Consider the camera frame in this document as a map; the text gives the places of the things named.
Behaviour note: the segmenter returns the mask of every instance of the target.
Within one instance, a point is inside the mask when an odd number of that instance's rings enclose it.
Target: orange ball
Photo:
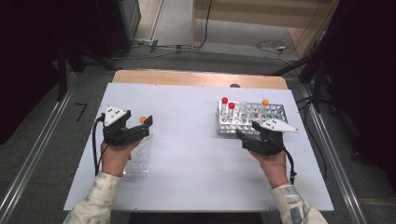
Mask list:
[[[269,105],[270,102],[267,99],[262,100],[262,105]]]
[[[147,119],[147,118],[144,117],[144,116],[140,117],[140,123],[145,123],[146,119]]]

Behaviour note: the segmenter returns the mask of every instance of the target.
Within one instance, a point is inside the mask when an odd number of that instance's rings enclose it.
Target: sleeve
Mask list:
[[[283,224],[327,223],[326,219],[316,208],[304,202],[290,182],[271,189],[271,193],[276,201]]]
[[[88,196],[69,212],[64,224],[110,223],[110,212],[120,191],[121,177],[99,172]]]

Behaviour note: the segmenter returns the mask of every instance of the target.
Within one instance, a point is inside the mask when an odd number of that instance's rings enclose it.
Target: red cap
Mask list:
[[[223,97],[222,99],[221,99],[221,103],[222,104],[227,104],[228,103],[228,99],[227,99],[227,97]]]
[[[228,108],[234,109],[234,108],[235,108],[235,104],[234,104],[234,103],[229,103],[229,104],[228,104]]]

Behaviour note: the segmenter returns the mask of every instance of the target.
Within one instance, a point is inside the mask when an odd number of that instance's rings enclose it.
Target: cable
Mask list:
[[[204,1],[201,1],[201,8],[204,8]],[[204,16],[204,11],[203,10],[201,10],[201,18]],[[201,22],[200,22],[200,28],[201,28],[201,34],[204,32],[204,29],[202,28],[202,22],[203,22],[204,20],[203,19],[201,19]]]
[[[269,49],[262,49],[261,43],[265,43],[265,42],[270,42]],[[257,43],[255,46],[256,46],[256,49],[259,49],[259,50],[262,50],[262,51],[271,51],[279,60],[281,60],[284,63],[291,63],[291,62],[289,62],[289,61],[287,61],[287,60],[285,60],[285,59],[283,59],[283,58],[281,58],[279,56],[283,52],[283,50],[281,50],[279,53],[274,52],[274,49],[273,49],[272,45],[274,43],[278,43],[278,42],[285,43],[285,45],[282,46],[282,47],[285,47],[285,48],[289,45],[289,42],[285,41],[285,40],[264,40],[264,41],[261,41],[261,42]]]
[[[280,145],[274,138],[272,138],[272,137],[270,137],[268,135],[265,135],[265,138],[267,140],[269,140],[271,143],[273,143],[273,144],[277,145],[278,147],[282,148],[282,150],[286,152],[286,155],[288,156],[288,160],[289,160],[289,163],[290,163],[290,182],[291,182],[291,184],[294,184],[294,177],[297,175],[297,173],[294,172],[294,160],[293,160],[293,157],[288,152],[288,150],[286,149],[284,144]]]
[[[96,167],[95,167],[95,172],[96,172],[95,175],[98,175],[100,162],[102,161],[103,154],[105,154],[105,152],[106,152],[108,146],[110,146],[110,144],[107,144],[107,146],[105,147],[105,149],[104,149],[104,150],[102,151],[102,153],[100,154],[99,162],[98,162],[98,164],[97,164]]]
[[[96,119],[95,123],[92,127],[92,150],[93,150],[93,165],[95,167],[95,175],[98,173],[98,163],[97,163],[97,154],[96,154],[96,127],[99,121],[105,120],[105,114],[102,114],[98,119]]]
[[[174,53],[179,53],[179,52],[183,52],[183,51],[194,51],[194,50],[198,50],[201,49],[204,44],[206,43],[206,39],[207,39],[207,26],[209,24],[209,15],[210,15],[210,10],[212,8],[212,1],[210,0],[209,2],[209,8],[207,10],[207,14],[206,14],[206,22],[205,22],[205,37],[204,37],[204,41],[201,43],[201,45],[199,47],[193,47],[191,48],[175,48],[174,46],[184,46],[184,47],[189,47],[189,45],[160,45],[160,46],[155,46],[155,48],[165,48],[165,49],[177,49],[177,51],[172,51],[172,52],[167,52],[167,53],[163,53],[163,54],[157,54],[157,55],[151,55],[151,56],[136,56],[136,57],[122,57],[122,58],[113,58],[116,60],[122,60],[122,59],[149,59],[149,58],[158,58],[158,57],[162,57],[168,54],[174,54]],[[150,45],[146,45],[146,44],[139,44],[140,46],[145,46],[145,47],[149,47],[151,48]]]
[[[300,38],[298,39],[297,45],[296,45],[296,47],[295,47],[296,49],[297,49],[298,45],[300,44],[301,37],[303,37],[303,34],[305,33],[305,31],[309,28],[309,26],[311,26],[312,21],[314,21],[314,18],[316,17],[317,12],[318,12],[318,9],[319,9],[319,6],[320,6],[320,4],[321,4],[321,1],[322,1],[322,0],[320,0],[319,3],[318,3],[317,9],[315,10],[314,15],[312,16],[311,22],[309,22],[309,24],[305,27],[305,29],[304,29],[303,32],[301,33]]]
[[[312,101],[312,100],[313,100],[313,97],[312,97],[312,96],[309,96],[309,97],[305,97],[304,99],[301,99],[301,100],[296,101],[296,104],[300,103],[301,101]],[[328,97],[321,97],[321,98],[319,98],[319,101],[320,101],[320,102],[325,103],[325,104],[327,104],[327,105],[330,106],[332,103],[331,103],[329,100],[330,100],[330,98],[328,98]],[[305,104],[304,106],[298,108],[298,110],[300,111],[300,110],[302,110],[302,109],[305,109],[307,106],[308,106],[308,104]]]

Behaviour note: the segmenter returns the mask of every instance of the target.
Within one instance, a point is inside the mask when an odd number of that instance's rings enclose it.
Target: wooden edge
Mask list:
[[[120,70],[116,72],[113,82],[213,87],[230,87],[237,84],[241,88],[288,89],[283,77],[156,70]]]

